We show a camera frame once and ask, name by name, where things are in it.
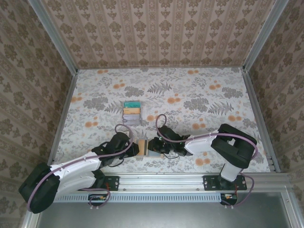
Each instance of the sticky note pad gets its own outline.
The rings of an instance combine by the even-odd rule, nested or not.
[[[140,108],[123,108],[123,114],[140,114]]]
[[[123,103],[124,108],[140,108],[141,103],[139,101],[126,101]]]

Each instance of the floral wallpaper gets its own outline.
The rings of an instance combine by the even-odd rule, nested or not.
[[[250,76],[280,168],[304,208],[304,1],[289,1]]]
[[[243,65],[275,0],[43,0],[78,68]]]
[[[136,142],[156,136],[155,119],[162,113],[168,117],[167,125],[181,135],[209,133],[228,123],[258,141],[260,153],[246,171],[269,171],[240,68],[80,70],[55,163],[82,156],[109,141],[115,125],[122,123],[127,100],[141,102],[142,125],[131,126]],[[224,162],[217,152],[168,159],[148,151],[102,171],[220,172]]]
[[[19,227],[18,188],[47,162],[71,75],[26,0],[0,1],[0,227]]]

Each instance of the patterned wall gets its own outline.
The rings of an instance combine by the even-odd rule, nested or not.
[[[280,167],[304,208],[304,1],[289,1],[250,76]]]
[[[43,0],[78,68],[242,65],[275,0]]]
[[[0,227],[18,227],[18,188],[48,160],[71,75],[25,0],[0,1]]]

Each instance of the cable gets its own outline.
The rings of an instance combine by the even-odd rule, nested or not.
[[[124,158],[123,158],[122,162],[118,163],[117,165],[112,165],[112,166],[111,166],[111,165],[108,165],[108,166],[111,167],[111,168],[117,167],[117,166],[121,165],[123,162],[124,162]]]
[[[167,157],[166,154],[163,153],[163,155],[168,158],[168,159],[175,159],[175,158],[179,158],[180,155],[177,155],[176,157]]]
[[[242,140],[248,142],[249,144],[251,144],[251,145],[255,148],[255,151],[256,151],[256,152],[254,153],[254,155],[251,157],[250,160],[253,160],[253,159],[257,156],[257,154],[258,154],[257,145],[255,145],[251,140],[249,140],[249,139],[247,139],[247,138],[245,138],[245,137],[243,137],[243,136],[237,135],[237,134],[210,133],[210,134],[200,135],[200,136],[196,136],[196,137],[189,138],[189,139],[185,139],[185,140],[171,140],[171,139],[168,139],[168,138],[166,138],[166,137],[164,137],[164,136],[162,135],[162,133],[160,132],[160,130],[158,130],[158,127],[157,127],[158,119],[159,119],[161,116],[165,117],[165,123],[163,124],[163,126],[166,125],[166,123],[167,123],[167,117],[166,117],[166,115],[165,115],[165,114],[160,114],[160,115],[156,118],[156,121],[155,121],[155,126],[156,126],[157,133],[158,133],[158,135],[159,135],[160,137],[162,137],[164,140],[169,141],[169,142],[171,142],[171,143],[174,143],[174,142],[175,142],[175,143],[181,143],[181,142],[184,143],[184,142],[187,142],[187,141],[192,141],[192,140],[195,140],[195,139],[206,138],[206,137],[210,137],[210,136],[227,136],[227,137],[234,137],[234,138],[242,139]],[[240,171],[239,174],[242,175],[242,176],[244,176],[244,177],[247,177],[247,178],[251,179],[251,180],[252,180],[252,185],[251,185],[251,188],[250,188],[248,194],[246,195],[246,197],[245,197],[241,202],[239,202],[238,204],[235,204],[235,205],[232,206],[232,205],[230,205],[228,202],[222,200],[224,203],[228,204],[228,205],[231,206],[231,207],[235,207],[235,206],[239,206],[239,205],[243,204],[243,203],[247,200],[247,198],[249,197],[249,195],[251,194],[251,192],[252,192],[252,190],[253,190],[253,188],[254,188],[254,185],[255,185],[255,181],[253,180],[253,178],[250,177],[250,176],[248,176],[248,175],[243,174],[242,171],[243,171],[243,169]]]
[[[72,162],[70,162],[70,163],[68,163],[68,164],[65,164],[65,165],[63,165],[63,166],[61,166],[61,167],[58,167],[57,169],[52,170],[52,171],[49,172],[47,175],[45,175],[45,176],[41,179],[41,181],[39,181],[39,183],[36,185],[36,187],[34,188],[32,194],[30,195],[30,197],[29,197],[29,199],[28,199],[27,210],[28,210],[28,211],[31,211],[31,209],[30,209],[30,203],[32,202],[32,200],[33,200],[33,198],[34,198],[34,195],[36,194],[38,188],[39,188],[39,187],[42,185],[42,183],[43,183],[45,180],[47,180],[48,177],[49,177],[50,175],[52,175],[53,173],[55,173],[55,172],[57,172],[57,171],[61,171],[61,170],[63,170],[64,168],[66,168],[66,167],[68,167],[68,166],[70,166],[70,165],[74,165],[74,164],[76,164],[76,163],[78,163],[78,162],[87,161],[87,160],[93,159],[93,158],[106,158],[106,157],[117,156],[117,155],[120,155],[120,154],[126,152],[126,151],[132,146],[132,143],[133,143],[133,141],[134,141],[133,132],[132,132],[132,130],[131,130],[130,127],[128,127],[128,126],[126,126],[126,125],[120,123],[120,124],[118,124],[118,125],[115,126],[115,132],[116,132],[116,133],[117,133],[117,127],[118,127],[118,126],[126,127],[126,128],[129,130],[129,134],[130,134],[130,136],[131,136],[131,138],[130,138],[130,144],[129,144],[124,150],[122,150],[122,151],[120,151],[120,152],[117,152],[117,153],[112,153],[112,154],[95,155],[95,156],[90,156],[90,157],[86,157],[86,158],[80,158],[80,159],[78,159],[78,160],[72,161]]]
[[[97,206],[96,208],[98,209],[99,207],[103,207],[110,199],[111,197],[111,193],[108,189],[81,189],[83,191],[106,191],[108,194],[107,194],[107,198],[105,199],[105,201],[100,205],[100,206]],[[97,195],[94,195],[90,198],[90,201],[89,201],[89,205],[91,206],[91,208],[93,208],[94,206],[92,205],[92,199],[93,198],[96,198]]]

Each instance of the purple cable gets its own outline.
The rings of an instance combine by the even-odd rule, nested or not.
[[[106,192],[108,193],[107,198],[106,198],[105,201],[102,203],[102,205],[100,205],[100,206],[98,206],[98,207],[103,207],[103,206],[109,201],[109,199],[110,199],[110,197],[111,197],[111,193],[110,193],[110,191],[109,191],[108,189],[81,189],[81,190],[83,190],[83,191],[106,191]],[[96,197],[96,196],[92,196],[92,197],[90,198],[90,201],[89,201],[89,205],[90,205],[91,207],[93,207],[93,205],[92,205],[92,199],[93,199],[94,197]]]
[[[49,172],[47,175],[45,175],[45,176],[41,179],[41,181],[39,181],[39,183],[37,184],[37,186],[34,188],[34,190],[33,190],[32,194],[31,194],[31,196],[29,197],[29,199],[28,199],[28,204],[27,204],[27,209],[28,209],[28,211],[31,211],[31,209],[30,209],[30,203],[32,202],[32,200],[33,200],[33,198],[34,198],[34,195],[36,194],[38,188],[39,188],[39,187],[42,185],[42,183],[43,183],[45,180],[47,180],[48,177],[49,177],[50,175],[52,175],[53,173],[55,173],[55,172],[57,172],[57,171],[60,171],[60,170],[66,168],[66,167],[68,167],[68,166],[70,166],[70,165],[74,165],[75,163],[82,162],[82,161],[86,161],[86,160],[88,160],[88,159],[112,157],[112,156],[117,156],[117,155],[120,155],[120,154],[126,152],[126,151],[132,146],[132,143],[133,143],[133,141],[134,141],[133,132],[132,132],[132,130],[131,130],[130,127],[128,127],[128,126],[126,126],[126,125],[120,123],[120,124],[118,124],[118,125],[115,126],[115,132],[116,132],[116,133],[117,133],[117,127],[118,127],[118,126],[126,127],[126,128],[129,130],[129,133],[130,133],[131,138],[130,138],[130,144],[127,146],[127,148],[125,148],[124,150],[122,150],[122,151],[120,151],[120,152],[117,152],[117,153],[105,154],[105,155],[95,155],[95,156],[90,156],[90,157],[86,157],[86,158],[80,158],[80,159],[78,159],[78,160],[72,161],[72,162],[70,162],[70,163],[68,163],[68,164],[65,164],[65,165],[63,165],[63,166],[61,166],[61,167],[59,167],[59,168],[57,168],[57,169],[54,169],[53,171]]]
[[[161,116],[165,117],[165,123],[163,124],[163,126],[167,123],[167,117],[166,117],[166,115],[165,115],[165,114],[160,114],[160,115],[156,118],[156,121],[155,121],[155,126],[156,126],[157,133],[158,133],[158,135],[159,135],[160,137],[162,137],[164,140],[169,141],[169,142],[171,142],[171,143],[174,143],[174,142],[175,142],[175,143],[181,143],[181,142],[184,143],[184,142],[187,142],[187,141],[192,141],[192,140],[195,140],[195,139],[201,139],[201,138],[206,138],[206,137],[216,136],[216,135],[218,135],[218,136],[228,136],[228,137],[235,137],[235,138],[242,139],[242,140],[248,142],[249,144],[251,144],[251,145],[255,148],[256,152],[255,152],[255,154],[251,157],[251,160],[253,160],[253,159],[257,156],[257,154],[258,154],[257,145],[255,145],[251,140],[249,140],[249,139],[247,139],[247,138],[245,138],[245,137],[243,137],[243,136],[237,135],[237,134],[210,133],[210,134],[200,135],[200,136],[196,136],[196,137],[193,137],[193,138],[190,138],[190,139],[185,139],[185,140],[171,140],[171,139],[168,139],[168,138],[166,138],[166,137],[164,137],[164,136],[162,135],[162,133],[158,130],[158,127],[157,127],[157,121],[158,121],[158,119],[159,119]],[[246,195],[246,197],[245,197],[241,202],[239,202],[238,204],[234,205],[234,207],[243,204],[243,203],[245,202],[245,200],[247,200],[247,198],[248,198],[249,195],[251,194],[251,192],[252,192],[252,190],[253,190],[253,187],[254,187],[254,185],[255,185],[255,181],[253,180],[253,178],[250,177],[250,176],[247,176],[247,175],[245,175],[245,174],[243,174],[243,173],[241,173],[242,171],[243,171],[243,170],[240,171],[240,174],[241,174],[242,176],[244,176],[244,177],[250,178],[250,179],[252,180],[252,185],[251,185],[251,188],[250,188],[248,194]],[[226,203],[226,204],[228,204],[228,206],[232,206],[232,205],[230,205],[228,202],[226,202],[226,201],[224,201],[224,200],[223,200],[223,202]]]

